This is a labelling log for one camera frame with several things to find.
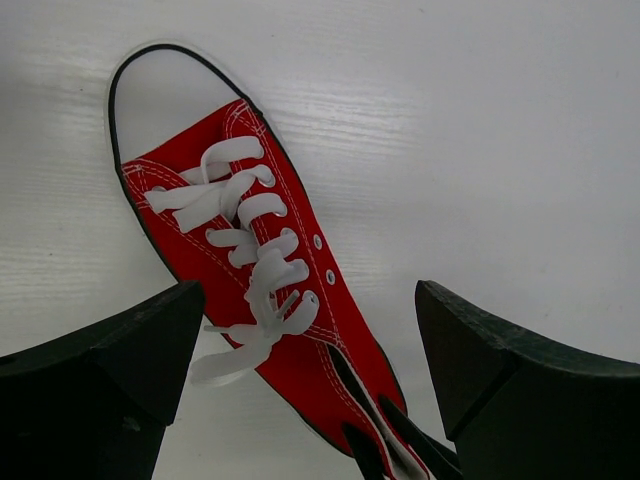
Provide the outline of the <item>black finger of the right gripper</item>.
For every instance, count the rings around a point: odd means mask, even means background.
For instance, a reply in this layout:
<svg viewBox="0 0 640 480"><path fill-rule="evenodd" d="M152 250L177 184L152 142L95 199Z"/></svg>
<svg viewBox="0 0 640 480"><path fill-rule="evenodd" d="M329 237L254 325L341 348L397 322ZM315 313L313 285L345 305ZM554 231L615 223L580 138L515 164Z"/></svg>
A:
<svg viewBox="0 0 640 480"><path fill-rule="evenodd" d="M456 453L422 432L407 415L387 397L380 395L378 402L385 418L389 421L394 431L413 449L422 463L437 479L463 479Z"/></svg>
<svg viewBox="0 0 640 480"><path fill-rule="evenodd" d="M342 432L365 480L384 480L385 470L376 443L357 427L344 423Z"/></svg>

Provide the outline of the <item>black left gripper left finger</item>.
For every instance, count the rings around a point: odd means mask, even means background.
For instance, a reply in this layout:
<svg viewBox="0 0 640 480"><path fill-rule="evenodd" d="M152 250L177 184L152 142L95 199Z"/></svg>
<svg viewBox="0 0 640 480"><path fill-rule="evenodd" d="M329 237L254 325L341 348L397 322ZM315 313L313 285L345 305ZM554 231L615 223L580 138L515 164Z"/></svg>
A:
<svg viewBox="0 0 640 480"><path fill-rule="evenodd" d="M179 283L1 359L4 479L149 479L175 418L204 309Z"/></svg>

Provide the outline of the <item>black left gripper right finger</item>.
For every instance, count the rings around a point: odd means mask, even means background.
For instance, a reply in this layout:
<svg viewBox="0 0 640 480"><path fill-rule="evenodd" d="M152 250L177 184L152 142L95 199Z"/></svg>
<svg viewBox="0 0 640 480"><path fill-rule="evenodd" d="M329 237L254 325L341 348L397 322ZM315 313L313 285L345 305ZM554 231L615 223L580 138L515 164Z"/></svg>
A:
<svg viewBox="0 0 640 480"><path fill-rule="evenodd" d="M549 339L434 281L417 283L415 306L464 478L638 478L638 364Z"/></svg>

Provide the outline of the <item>red canvas sneaker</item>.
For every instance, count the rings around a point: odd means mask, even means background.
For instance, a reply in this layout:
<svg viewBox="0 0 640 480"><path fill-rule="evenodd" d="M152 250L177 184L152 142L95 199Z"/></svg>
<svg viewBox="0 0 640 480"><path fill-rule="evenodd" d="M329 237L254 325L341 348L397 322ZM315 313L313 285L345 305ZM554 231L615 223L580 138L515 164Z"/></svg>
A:
<svg viewBox="0 0 640 480"><path fill-rule="evenodd" d="M230 346L196 360L192 380L256 372L338 451L353 458L348 423L376 443L385 479L430 478L382 412L380 395L406 409L402 389L256 103L206 57L158 42L118 65L106 114L141 227L177 280L201 284Z"/></svg>

